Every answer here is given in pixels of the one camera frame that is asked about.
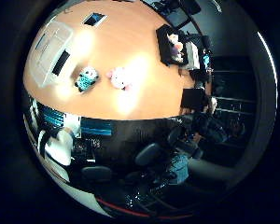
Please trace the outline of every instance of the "office chair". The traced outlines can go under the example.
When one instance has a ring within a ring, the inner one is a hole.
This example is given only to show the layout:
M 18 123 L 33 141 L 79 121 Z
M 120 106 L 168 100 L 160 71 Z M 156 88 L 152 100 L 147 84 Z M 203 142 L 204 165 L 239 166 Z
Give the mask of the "office chair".
M 180 107 L 201 112 L 204 109 L 205 91 L 201 88 L 184 89 Z
M 161 147 L 157 143 L 151 143 L 143 148 L 135 157 L 134 162 L 139 166 L 147 166 L 161 153 Z
M 90 182 L 105 182 L 112 178 L 112 170 L 106 166 L 96 165 L 81 169 L 83 177 Z

